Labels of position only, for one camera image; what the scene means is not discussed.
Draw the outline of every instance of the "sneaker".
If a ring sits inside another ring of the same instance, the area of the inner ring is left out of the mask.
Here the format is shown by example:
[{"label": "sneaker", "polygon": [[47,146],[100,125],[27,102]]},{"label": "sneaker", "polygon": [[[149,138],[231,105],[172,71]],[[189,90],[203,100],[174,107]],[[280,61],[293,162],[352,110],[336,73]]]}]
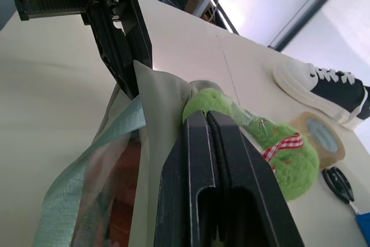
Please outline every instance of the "sneaker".
[{"label": "sneaker", "polygon": [[370,87],[350,72],[284,61],[274,67],[273,78],[288,95],[350,130],[370,117]]}]

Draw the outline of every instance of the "green fuzzy ball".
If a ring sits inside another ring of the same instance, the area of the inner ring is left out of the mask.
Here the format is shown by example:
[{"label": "green fuzzy ball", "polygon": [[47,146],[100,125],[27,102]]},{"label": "green fuzzy ball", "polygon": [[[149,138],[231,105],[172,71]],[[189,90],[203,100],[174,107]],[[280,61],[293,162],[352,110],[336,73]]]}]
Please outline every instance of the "green fuzzy ball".
[{"label": "green fuzzy ball", "polygon": [[231,116],[231,105],[224,100],[221,92],[215,89],[203,89],[199,91],[186,104],[183,111],[183,122],[195,111],[216,111]]},{"label": "green fuzzy ball", "polygon": [[[232,117],[263,149],[268,149],[297,132],[287,124],[275,125],[258,116],[248,124],[244,123],[242,110],[236,104],[227,102],[223,94],[214,89],[203,89],[189,100],[183,111],[183,121],[195,111],[217,111]],[[280,150],[270,161],[271,166],[275,167],[276,180],[287,201],[303,195],[319,175],[319,157],[316,150],[307,138],[303,139],[304,144],[299,149]]]},{"label": "green fuzzy ball", "polygon": [[[287,124],[278,125],[275,135],[269,138],[269,147],[294,135],[296,129]],[[316,150],[302,134],[304,143],[298,149],[280,150],[270,161],[275,167],[276,180],[287,201],[303,195],[317,181],[320,162]]]}]

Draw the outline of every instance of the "scissors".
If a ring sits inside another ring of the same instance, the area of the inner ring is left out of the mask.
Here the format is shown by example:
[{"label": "scissors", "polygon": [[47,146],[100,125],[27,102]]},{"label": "scissors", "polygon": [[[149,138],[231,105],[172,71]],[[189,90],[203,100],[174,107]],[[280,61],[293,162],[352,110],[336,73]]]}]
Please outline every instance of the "scissors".
[{"label": "scissors", "polygon": [[358,208],[354,205],[354,197],[351,184],[346,176],[338,167],[324,169],[323,178],[330,190],[345,204],[349,204],[356,215],[360,214]]}]

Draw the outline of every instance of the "table surface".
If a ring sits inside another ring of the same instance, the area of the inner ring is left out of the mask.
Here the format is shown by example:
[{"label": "table surface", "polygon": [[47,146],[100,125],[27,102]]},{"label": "table surface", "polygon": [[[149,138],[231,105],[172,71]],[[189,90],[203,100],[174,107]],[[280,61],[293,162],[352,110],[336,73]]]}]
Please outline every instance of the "table surface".
[{"label": "table surface", "polygon": [[[139,0],[154,69],[211,80],[246,109],[277,123],[304,111],[274,83],[272,67],[291,59],[155,0]],[[1,246],[27,246],[52,181],[91,143],[114,80],[79,16],[20,22],[0,33]],[[355,204],[370,211],[370,156],[354,132],[333,123]],[[289,207],[306,246],[366,246],[351,210],[321,178]]]}]

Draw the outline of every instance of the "tape roll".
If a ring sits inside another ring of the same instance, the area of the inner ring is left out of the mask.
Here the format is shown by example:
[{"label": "tape roll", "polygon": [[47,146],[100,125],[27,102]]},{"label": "tape roll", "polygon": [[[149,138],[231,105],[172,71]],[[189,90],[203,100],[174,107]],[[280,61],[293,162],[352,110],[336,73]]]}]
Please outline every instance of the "tape roll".
[{"label": "tape roll", "polygon": [[289,124],[303,133],[316,149],[321,169],[345,157],[345,147],[339,136],[328,123],[315,114],[304,112],[292,119]]}]

